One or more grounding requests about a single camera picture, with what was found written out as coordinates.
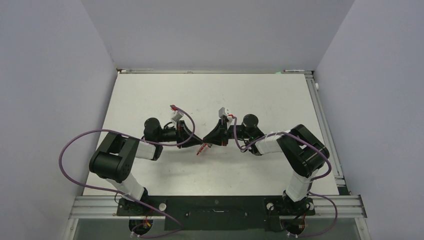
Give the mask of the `red handled key tool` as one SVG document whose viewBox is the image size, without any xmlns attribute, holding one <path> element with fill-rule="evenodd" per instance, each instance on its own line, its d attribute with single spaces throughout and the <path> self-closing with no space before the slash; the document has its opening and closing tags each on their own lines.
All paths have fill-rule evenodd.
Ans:
<svg viewBox="0 0 424 240">
<path fill-rule="evenodd" d="M 199 154 L 201 154 L 204 150 L 209 149 L 212 147 L 211 143 L 203 143 L 200 148 L 198 149 L 198 151 L 196 152 L 196 155 L 198 156 Z"/>
</svg>

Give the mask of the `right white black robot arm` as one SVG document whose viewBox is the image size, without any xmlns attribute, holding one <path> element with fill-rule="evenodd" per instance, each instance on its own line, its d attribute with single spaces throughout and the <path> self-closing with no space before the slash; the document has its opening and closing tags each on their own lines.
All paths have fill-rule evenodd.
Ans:
<svg viewBox="0 0 424 240">
<path fill-rule="evenodd" d="M 232 115 L 222 115 L 214 129 L 203 138 L 206 145 L 226 146 L 234 140 L 239 150 L 255 156 L 282 153 L 293 170 L 290 182 L 283 192 L 283 209 L 289 214 L 297 213 L 312 187 L 319 179 L 319 169 L 329 165 L 330 153 L 324 144 L 303 124 L 288 132 L 263 133 L 259 119 L 254 114 L 243 117 L 241 124 Z"/>
</svg>

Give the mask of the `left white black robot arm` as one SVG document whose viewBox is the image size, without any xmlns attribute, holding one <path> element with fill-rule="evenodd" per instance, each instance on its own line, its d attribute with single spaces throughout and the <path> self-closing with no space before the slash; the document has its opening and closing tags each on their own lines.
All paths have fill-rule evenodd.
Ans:
<svg viewBox="0 0 424 240">
<path fill-rule="evenodd" d="M 136 215 L 148 211 L 148 191 L 131 174 L 135 159 L 156 161 L 162 154 L 162 143 L 175 142 L 178 148 L 201 145 L 201 138 L 187 128 L 184 120 L 174 121 L 174 126 L 161 126 L 157 118 L 144 122 L 144 138 L 107 133 L 89 162 L 89 171 L 111 183 L 123 198 L 130 201 L 129 208 Z"/>
</svg>

